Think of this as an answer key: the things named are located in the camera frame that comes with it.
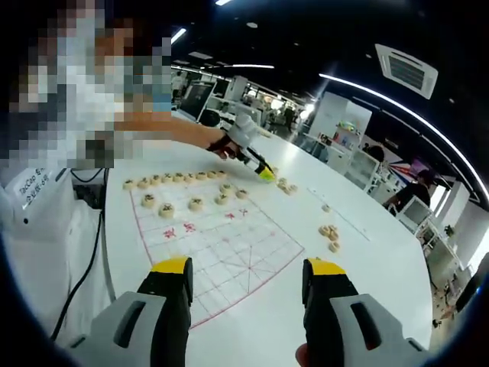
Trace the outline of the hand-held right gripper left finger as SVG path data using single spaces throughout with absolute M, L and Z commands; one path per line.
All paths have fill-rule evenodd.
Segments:
M 184 366 L 192 302 L 193 260 L 164 260 L 65 350 L 75 366 Z

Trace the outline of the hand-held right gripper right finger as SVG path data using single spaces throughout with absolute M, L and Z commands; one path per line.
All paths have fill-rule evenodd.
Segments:
M 429 353 L 403 336 L 401 322 L 345 270 L 320 258 L 303 261 L 303 325 L 308 366 L 422 366 Z

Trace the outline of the person's left hand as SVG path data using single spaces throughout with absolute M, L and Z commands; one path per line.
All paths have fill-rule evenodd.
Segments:
M 237 159 L 241 156 L 241 148 L 223 130 L 219 131 L 217 139 L 212 141 L 206 150 L 217 154 L 223 160 Z

